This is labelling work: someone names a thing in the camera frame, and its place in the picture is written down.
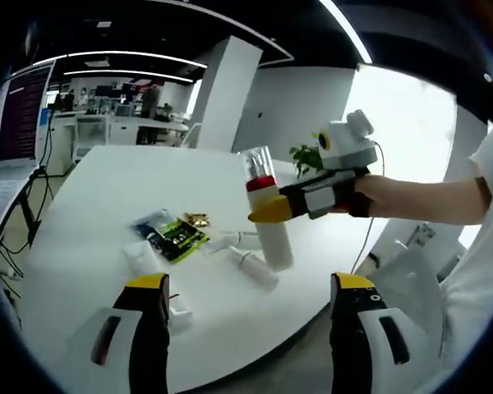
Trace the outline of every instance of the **green leaves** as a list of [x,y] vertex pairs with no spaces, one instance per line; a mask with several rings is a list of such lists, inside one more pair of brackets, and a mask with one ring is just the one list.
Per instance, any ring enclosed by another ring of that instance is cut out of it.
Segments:
[[292,155],[298,178],[307,174],[312,168],[316,172],[323,170],[320,151],[317,147],[311,148],[310,146],[301,144],[299,147],[292,147],[288,153]]

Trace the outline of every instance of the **green packet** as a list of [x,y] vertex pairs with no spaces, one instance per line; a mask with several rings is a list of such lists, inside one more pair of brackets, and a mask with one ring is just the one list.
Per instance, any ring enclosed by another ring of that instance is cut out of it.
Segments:
[[166,209],[137,220],[131,227],[172,263],[181,261],[209,239]]

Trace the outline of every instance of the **red label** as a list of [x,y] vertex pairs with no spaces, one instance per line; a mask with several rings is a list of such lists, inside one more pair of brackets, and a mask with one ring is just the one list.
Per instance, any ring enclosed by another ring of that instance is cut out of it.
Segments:
[[259,178],[254,178],[246,183],[246,191],[256,191],[259,189],[264,189],[265,187],[274,186],[276,180],[273,176],[260,176]]

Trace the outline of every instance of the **forearm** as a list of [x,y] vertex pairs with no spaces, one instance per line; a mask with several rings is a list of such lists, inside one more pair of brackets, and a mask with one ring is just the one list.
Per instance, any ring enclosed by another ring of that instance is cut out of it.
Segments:
[[356,191],[372,200],[371,217],[456,225],[481,223],[490,198],[475,179],[424,184],[369,175],[357,180]]

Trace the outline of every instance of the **white shirt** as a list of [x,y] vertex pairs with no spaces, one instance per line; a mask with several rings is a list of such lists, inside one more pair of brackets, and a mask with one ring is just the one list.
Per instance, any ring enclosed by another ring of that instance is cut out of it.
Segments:
[[441,283],[450,334],[444,354],[448,367],[464,360],[493,316],[493,129],[470,159],[480,167],[492,200],[477,238]]

